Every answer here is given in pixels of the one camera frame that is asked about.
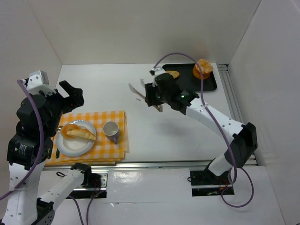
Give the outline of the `metal tongs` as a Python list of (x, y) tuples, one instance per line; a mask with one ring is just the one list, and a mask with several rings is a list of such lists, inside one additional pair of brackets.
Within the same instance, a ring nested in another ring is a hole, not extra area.
[[(145, 82), (144, 82), (144, 79), (140, 79), (140, 83), (142, 85), (142, 87), (144, 88), (145, 87)], [(146, 95), (145, 94), (142, 94), (141, 92), (139, 92), (131, 83), (128, 84), (129, 86), (129, 89), (132, 93), (134, 94), (137, 94), (140, 98), (142, 98), (143, 100), (146, 99)], [(159, 111), (160, 113), (163, 112), (163, 106), (162, 105), (154, 105), (153, 106), (157, 111)]]

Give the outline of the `round glazed bun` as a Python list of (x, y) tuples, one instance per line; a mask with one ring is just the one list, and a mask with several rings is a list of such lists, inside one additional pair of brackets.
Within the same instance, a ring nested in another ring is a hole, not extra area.
[(68, 135), (67, 132), (71, 131), (71, 130), (76, 130), (76, 129), (81, 129), (81, 128), (79, 126), (77, 126), (76, 124), (66, 124), (65, 126), (63, 126), (61, 128), (60, 133), (63, 138), (74, 139), (74, 137)]

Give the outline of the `triangular bread pastry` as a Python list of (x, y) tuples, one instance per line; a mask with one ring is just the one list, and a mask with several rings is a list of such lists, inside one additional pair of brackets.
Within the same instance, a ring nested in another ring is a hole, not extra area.
[(95, 141), (96, 136), (87, 129), (73, 129), (67, 131), (67, 135), (77, 139), (84, 139), (89, 141)]

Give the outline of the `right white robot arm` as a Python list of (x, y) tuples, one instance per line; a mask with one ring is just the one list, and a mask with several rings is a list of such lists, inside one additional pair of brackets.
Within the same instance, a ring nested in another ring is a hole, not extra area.
[(167, 104), (224, 138), (226, 152), (213, 159), (207, 171), (219, 177), (234, 167), (242, 168), (258, 147), (256, 127), (252, 123), (235, 121), (205, 103), (197, 93), (182, 90), (171, 74), (155, 70), (150, 74), (154, 77), (153, 82), (145, 84), (148, 106)]

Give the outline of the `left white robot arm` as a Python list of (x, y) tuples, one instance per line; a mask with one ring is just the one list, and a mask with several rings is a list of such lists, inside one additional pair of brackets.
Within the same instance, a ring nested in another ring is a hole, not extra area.
[(0, 222), (3, 225), (49, 225), (59, 205), (76, 187), (98, 188), (101, 184), (101, 176), (93, 173), (89, 165), (76, 163), (52, 189), (38, 195), (40, 176), (60, 119), (84, 104), (83, 90), (61, 81), (60, 86), (68, 94), (63, 97), (57, 89), (50, 88), (47, 73), (41, 70), (17, 83), (26, 97), (16, 113), (19, 118), (16, 134), (8, 144), (10, 184), (3, 196), (8, 202)]

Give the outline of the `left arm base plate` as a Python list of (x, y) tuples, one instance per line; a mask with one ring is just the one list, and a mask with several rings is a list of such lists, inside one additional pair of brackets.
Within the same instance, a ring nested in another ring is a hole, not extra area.
[(108, 173), (94, 173), (87, 184), (80, 185), (81, 188), (93, 188), (101, 190), (107, 187)]

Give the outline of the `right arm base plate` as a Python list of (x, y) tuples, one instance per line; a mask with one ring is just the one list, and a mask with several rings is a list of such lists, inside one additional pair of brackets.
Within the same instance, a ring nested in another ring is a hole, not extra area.
[(215, 176), (206, 170), (194, 170), (190, 171), (190, 175), (187, 180), (193, 187), (225, 188), (230, 185), (228, 172), (224, 172), (220, 176)]

